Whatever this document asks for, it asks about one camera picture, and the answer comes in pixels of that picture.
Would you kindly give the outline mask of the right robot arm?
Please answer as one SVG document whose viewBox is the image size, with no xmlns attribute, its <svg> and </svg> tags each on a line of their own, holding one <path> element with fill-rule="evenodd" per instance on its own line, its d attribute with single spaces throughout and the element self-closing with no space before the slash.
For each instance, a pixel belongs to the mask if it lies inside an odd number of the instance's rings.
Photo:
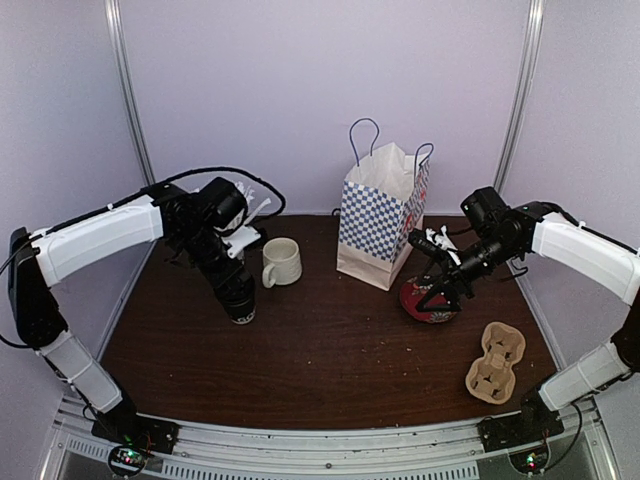
<svg viewBox="0 0 640 480">
<path fill-rule="evenodd" d="M 639 371 L 639 251 L 589 228 L 560 205 L 532 201 L 509 206 L 492 187 L 474 191 L 461 204 L 477 240 L 461 248 L 446 229 L 414 229 L 410 245 L 428 259 L 407 285 L 405 308 L 416 319 L 460 311 L 461 297 L 472 298 L 475 281 L 511 260 L 534 257 L 538 292 L 556 290 L 563 300 L 593 293 L 605 303 L 617 301 L 617 324 L 603 329 L 605 339 L 551 375 L 524 397 L 513 419 L 519 440 L 535 440 L 551 417 L 575 401 L 632 377 Z M 564 287 L 575 280 L 586 293 Z"/>
</svg>

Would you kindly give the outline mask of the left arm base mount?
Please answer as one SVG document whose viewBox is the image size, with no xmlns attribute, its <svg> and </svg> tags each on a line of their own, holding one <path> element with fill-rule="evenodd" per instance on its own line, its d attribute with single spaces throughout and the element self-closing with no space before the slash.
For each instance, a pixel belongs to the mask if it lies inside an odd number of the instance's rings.
<svg viewBox="0 0 640 480">
<path fill-rule="evenodd" d="M 172 454 L 178 440 L 177 423 L 136 415 L 126 425 L 94 413 L 93 436 L 114 443 L 107 454 L 107 466 L 119 478 L 129 479 L 147 467 L 156 467 L 160 454 Z"/>
</svg>

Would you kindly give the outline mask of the blue checkered paper bag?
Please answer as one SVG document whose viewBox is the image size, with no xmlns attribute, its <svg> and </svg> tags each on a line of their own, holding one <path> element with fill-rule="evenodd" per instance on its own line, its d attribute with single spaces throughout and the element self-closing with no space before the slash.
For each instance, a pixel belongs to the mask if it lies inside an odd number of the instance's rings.
<svg viewBox="0 0 640 480">
<path fill-rule="evenodd" d="M 349 128 L 355 165 L 342 186 L 336 269 L 388 291 L 412 251 L 409 233 L 423 225 L 434 144 L 406 153 L 394 142 L 378 147 L 379 135 L 368 117 Z"/>
</svg>

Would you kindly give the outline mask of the cardboard cup carrier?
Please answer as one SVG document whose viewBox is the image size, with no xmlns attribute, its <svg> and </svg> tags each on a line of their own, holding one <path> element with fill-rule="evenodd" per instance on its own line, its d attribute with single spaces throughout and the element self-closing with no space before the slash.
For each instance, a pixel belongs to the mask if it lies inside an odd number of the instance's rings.
<svg viewBox="0 0 640 480">
<path fill-rule="evenodd" d="M 483 355 L 471 364 L 465 377 L 466 388 L 483 402 L 505 404 L 515 388 L 513 367 L 524 356 L 525 337 L 510 325 L 491 322 L 485 327 L 480 344 Z"/>
</svg>

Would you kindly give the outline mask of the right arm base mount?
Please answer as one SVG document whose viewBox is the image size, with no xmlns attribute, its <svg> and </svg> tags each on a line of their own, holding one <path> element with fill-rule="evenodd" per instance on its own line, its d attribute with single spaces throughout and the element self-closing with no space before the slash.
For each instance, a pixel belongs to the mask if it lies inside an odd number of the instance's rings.
<svg viewBox="0 0 640 480">
<path fill-rule="evenodd" d="M 541 474 L 550 465 L 549 440 L 564 432 L 559 418 L 530 424 L 521 412 L 502 417 L 485 417 L 477 430 L 486 453 L 506 451 L 511 466 L 519 473 Z"/>
</svg>

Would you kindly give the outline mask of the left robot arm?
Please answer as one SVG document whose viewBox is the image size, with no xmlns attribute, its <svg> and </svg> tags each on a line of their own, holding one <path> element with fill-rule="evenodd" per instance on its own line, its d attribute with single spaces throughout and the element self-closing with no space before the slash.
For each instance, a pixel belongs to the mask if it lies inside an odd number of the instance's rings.
<svg viewBox="0 0 640 480">
<path fill-rule="evenodd" d="M 229 318 L 246 324 L 255 314 L 255 281 L 243 254 L 262 238 L 247 215 L 245 196 L 217 177 L 196 191 L 156 184 L 64 225 L 14 232 L 8 293 L 19 339 L 79 393 L 121 443 L 137 442 L 143 421 L 124 388 L 72 332 L 55 289 L 125 251 L 163 240 L 174 254 L 188 257 Z"/>
</svg>

